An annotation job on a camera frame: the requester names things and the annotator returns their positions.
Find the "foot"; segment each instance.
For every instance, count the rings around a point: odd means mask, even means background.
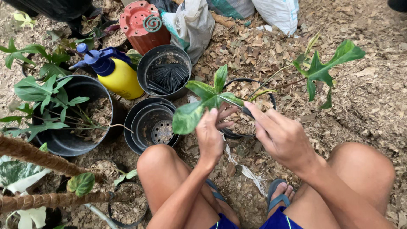
[[[208,184],[207,185],[212,192],[216,192],[215,189],[211,188]],[[230,221],[232,221],[238,228],[240,228],[240,222],[239,222],[239,217],[236,215],[236,213],[233,211],[233,209],[228,205],[223,200],[219,200],[218,198],[215,198],[215,201],[217,203],[217,207],[214,209],[218,209],[218,214],[222,213],[223,215],[226,216]]]
[[[293,191],[293,187],[291,185],[287,185],[284,182],[280,183],[277,186],[277,189],[275,190],[275,192],[271,196],[271,200],[274,200],[277,196],[279,196],[280,194],[283,194],[283,193],[284,193],[285,196],[288,197],[288,199],[290,200],[290,203],[292,203],[295,192]],[[279,206],[285,206],[284,202],[280,201],[276,206],[274,206],[270,210],[269,214],[267,215],[267,219],[270,218],[270,216],[272,216],[274,214],[274,212],[278,209]]]

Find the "spray bottle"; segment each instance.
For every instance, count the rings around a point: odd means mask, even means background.
[[[90,65],[98,74],[99,81],[108,90],[125,99],[135,99],[144,93],[138,83],[137,73],[131,68],[130,58],[126,54],[113,47],[88,51],[88,46],[84,43],[78,45],[77,51],[86,53],[84,60],[69,69]]]

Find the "ground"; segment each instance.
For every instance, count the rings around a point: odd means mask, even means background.
[[[3,46],[13,37],[17,48],[35,42],[52,49],[57,42],[50,42],[46,30],[67,29],[64,23],[55,23],[42,16],[37,17],[38,23],[34,30],[29,27],[16,28],[12,16],[14,9],[5,3],[0,7],[0,45]],[[336,81],[332,92],[332,108],[319,109],[326,100],[326,86],[318,84],[315,101],[308,102],[305,83],[300,82],[274,93],[277,110],[300,121],[316,152],[326,159],[334,146],[347,141],[371,145],[386,155],[396,170],[387,218],[398,228],[407,228],[407,15],[391,10],[384,0],[301,0],[298,19],[301,28],[296,32],[299,37],[295,38],[278,35],[276,28],[271,33],[262,33],[238,26],[227,30],[217,24],[212,41],[195,65],[192,77],[213,83],[211,80],[216,68],[229,64],[233,66],[233,70],[229,69],[230,79],[247,77],[263,81],[303,52],[308,40],[318,31],[321,38],[315,50],[320,52],[322,61],[329,60],[342,41],[352,40],[366,52],[366,56],[330,71]],[[262,24],[256,14],[251,26]],[[20,101],[14,95],[13,85],[23,78],[18,65],[14,64],[11,70],[4,66],[6,56],[0,53],[0,117],[10,114],[8,105],[14,100]],[[301,79],[298,72],[289,68],[271,80],[268,87],[277,87],[298,79]],[[139,100],[120,99],[128,109]],[[185,97],[174,103],[179,106],[186,100]],[[199,157],[196,144],[192,133],[182,137],[175,147],[179,156],[191,166],[196,164]],[[265,196],[253,180],[244,175],[248,173],[245,169],[242,171],[239,165],[245,165],[256,176],[261,176],[260,187],[266,187],[267,182],[277,177],[286,179],[295,188],[301,185],[301,181],[268,156],[256,138],[228,139],[227,144],[224,157],[210,178],[238,212],[243,228],[258,228],[266,216]],[[228,160],[228,151],[232,155],[230,159],[239,165],[235,166]],[[120,136],[116,143],[100,146],[73,161],[86,167],[96,158],[114,159],[131,170],[136,168],[138,155],[128,148],[124,137]],[[79,208],[74,218],[84,215],[84,209]],[[143,220],[139,229],[145,228],[149,217],[151,215]],[[78,225],[78,221],[83,221],[65,220],[70,225]],[[81,226],[92,228],[91,225],[99,225],[95,228],[101,228],[102,224],[98,218],[93,218],[93,224]]]

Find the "pot drainage holes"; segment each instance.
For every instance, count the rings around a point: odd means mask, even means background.
[[[155,144],[167,144],[174,136],[171,120],[162,120],[156,123],[151,132],[151,139]]]

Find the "red plastic pot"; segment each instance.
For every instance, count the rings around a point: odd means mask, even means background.
[[[146,1],[128,4],[120,15],[120,28],[141,55],[163,44],[170,44],[171,35],[162,24],[158,9]]]

